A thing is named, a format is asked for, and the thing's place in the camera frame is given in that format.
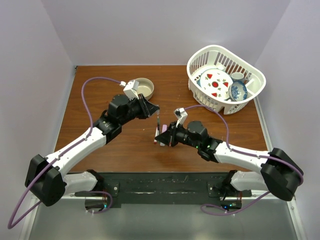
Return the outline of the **white red marker pen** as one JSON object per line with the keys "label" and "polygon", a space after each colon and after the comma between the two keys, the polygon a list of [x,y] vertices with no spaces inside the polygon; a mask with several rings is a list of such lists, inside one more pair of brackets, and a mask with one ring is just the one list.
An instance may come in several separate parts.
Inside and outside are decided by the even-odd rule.
{"label": "white red marker pen", "polygon": [[155,135],[154,135],[154,139],[153,139],[153,143],[154,144],[157,144],[157,140],[156,140],[156,137],[159,135],[159,130],[158,130],[158,128],[156,127],[156,129],[155,129]]}

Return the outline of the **pink highlighter pen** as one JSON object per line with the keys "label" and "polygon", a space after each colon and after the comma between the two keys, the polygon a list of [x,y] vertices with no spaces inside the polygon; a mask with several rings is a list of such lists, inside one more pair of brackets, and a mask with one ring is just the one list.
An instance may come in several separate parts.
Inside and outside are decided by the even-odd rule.
{"label": "pink highlighter pen", "polygon": [[[167,126],[166,124],[163,124],[163,125],[162,125],[162,129],[161,129],[161,133],[163,134],[163,133],[167,130],[167,128],[168,128],[168,126]],[[162,142],[160,142],[159,145],[160,145],[161,147],[164,147],[164,146],[165,146],[165,144],[162,143]]]}

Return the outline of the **green pen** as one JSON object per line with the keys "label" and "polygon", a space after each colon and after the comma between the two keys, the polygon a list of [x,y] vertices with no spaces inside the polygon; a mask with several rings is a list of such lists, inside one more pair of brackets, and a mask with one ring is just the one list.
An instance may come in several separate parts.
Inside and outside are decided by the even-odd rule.
{"label": "green pen", "polygon": [[157,136],[160,134],[160,118],[157,116]]}

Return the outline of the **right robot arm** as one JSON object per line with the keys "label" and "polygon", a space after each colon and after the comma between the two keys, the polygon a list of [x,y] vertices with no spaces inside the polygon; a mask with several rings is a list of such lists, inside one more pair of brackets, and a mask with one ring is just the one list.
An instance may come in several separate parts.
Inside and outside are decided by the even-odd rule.
{"label": "right robot arm", "polygon": [[200,121],[191,121],[187,127],[172,122],[155,139],[169,147],[181,143],[196,148],[198,155],[207,162],[231,164],[249,170],[249,173],[231,172],[224,180],[220,189],[230,197],[246,190],[261,190],[288,202],[302,183],[302,169],[282,149],[236,149],[210,136]]}

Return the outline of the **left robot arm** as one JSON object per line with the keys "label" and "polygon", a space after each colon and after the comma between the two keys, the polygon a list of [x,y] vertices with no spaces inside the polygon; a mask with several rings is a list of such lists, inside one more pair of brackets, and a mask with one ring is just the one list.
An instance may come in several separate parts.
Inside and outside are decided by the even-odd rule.
{"label": "left robot arm", "polygon": [[148,119],[160,110],[142,94],[129,99],[124,94],[115,95],[100,118],[88,130],[64,148],[43,157],[34,156],[29,164],[25,187],[41,203],[50,207],[63,195],[87,191],[99,196],[104,184],[90,172],[68,178],[67,173],[93,151],[115,139],[126,123],[136,118]]}

